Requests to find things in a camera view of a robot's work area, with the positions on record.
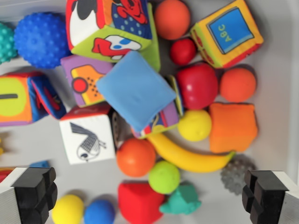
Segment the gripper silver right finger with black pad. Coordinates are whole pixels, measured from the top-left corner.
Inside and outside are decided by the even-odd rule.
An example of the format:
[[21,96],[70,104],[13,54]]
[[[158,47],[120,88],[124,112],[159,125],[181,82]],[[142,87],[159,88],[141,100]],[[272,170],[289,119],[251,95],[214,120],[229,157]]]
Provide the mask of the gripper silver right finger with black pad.
[[299,186],[283,171],[248,170],[242,204],[253,224],[297,224]]

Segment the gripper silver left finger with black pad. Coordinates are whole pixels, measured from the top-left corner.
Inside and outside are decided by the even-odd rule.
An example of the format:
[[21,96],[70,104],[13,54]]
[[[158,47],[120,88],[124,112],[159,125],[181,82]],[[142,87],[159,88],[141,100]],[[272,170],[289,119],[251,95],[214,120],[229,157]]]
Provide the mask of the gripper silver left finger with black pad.
[[57,201],[53,167],[0,168],[0,222],[44,224]]

